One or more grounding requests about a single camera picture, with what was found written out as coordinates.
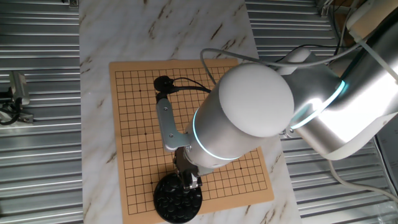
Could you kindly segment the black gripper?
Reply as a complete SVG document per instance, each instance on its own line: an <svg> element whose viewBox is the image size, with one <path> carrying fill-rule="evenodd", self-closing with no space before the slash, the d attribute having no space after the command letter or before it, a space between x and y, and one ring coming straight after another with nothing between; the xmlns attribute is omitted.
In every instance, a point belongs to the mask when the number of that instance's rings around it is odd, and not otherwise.
<svg viewBox="0 0 398 224"><path fill-rule="evenodd" d="M201 177L198 175L198 167L187 159L184 147L180 147L175 151L174 164L184 189L195 189L202 186Z"/></svg>

